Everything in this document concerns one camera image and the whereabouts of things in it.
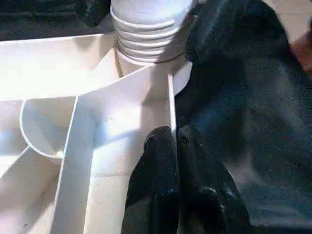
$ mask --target ribbed pipe fitting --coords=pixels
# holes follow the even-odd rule
[[[183,53],[197,0],[113,0],[119,49],[140,62],[160,63]]]

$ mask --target black fabric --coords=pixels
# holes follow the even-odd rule
[[[312,84],[275,12],[260,0],[207,1],[186,58],[178,128],[200,131],[253,225],[312,228]]]
[[[249,215],[225,166],[188,125],[177,137],[184,234],[251,231]]]
[[[109,9],[110,0],[0,0],[0,41],[112,32],[101,23]]]
[[[123,234],[176,234],[179,219],[176,145],[169,127],[156,128],[131,174]]]

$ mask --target white floor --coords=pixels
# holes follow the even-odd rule
[[[309,30],[312,18],[310,0],[263,0],[279,15],[288,32],[290,42],[300,38]]]

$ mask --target white surface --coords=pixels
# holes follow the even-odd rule
[[[75,97],[32,99],[23,103],[20,129],[38,154],[58,157],[63,152]]]
[[[0,100],[76,96],[107,84],[115,34],[0,43]]]
[[[112,38],[0,43],[8,56],[4,77],[12,79],[0,100],[19,98],[0,101],[0,233],[120,233],[129,177],[144,140],[159,126],[175,132],[174,95],[192,64],[180,57],[146,66],[113,48]],[[85,51],[76,47],[92,41]],[[94,49],[102,46],[100,59]],[[18,58],[25,51],[26,60]],[[20,71],[11,72],[13,58]],[[80,59],[93,65],[83,67]],[[94,76],[98,83],[90,80]],[[11,92],[13,83],[23,91]]]
[[[26,148],[0,178],[0,233],[15,234],[31,225],[28,210],[58,174],[57,164]]]
[[[20,132],[21,105],[22,101],[0,101],[0,178],[27,147]]]
[[[147,134],[163,125],[175,131],[170,79],[165,69],[144,67],[77,99],[51,234],[120,232],[128,176],[143,153]],[[103,189],[115,182],[117,187],[109,193]],[[101,197],[100,204],[94,202],[94,194]],[[109,213],[116,207],[112,223]],[[102,219],[92,218],[100,214]]]

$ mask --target white plastic tray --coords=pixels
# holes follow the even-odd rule
[[[120,233],[144,140],[175,134],[192,65],[145,66],[114,45],[114,34],[0,43],[1,234]]]

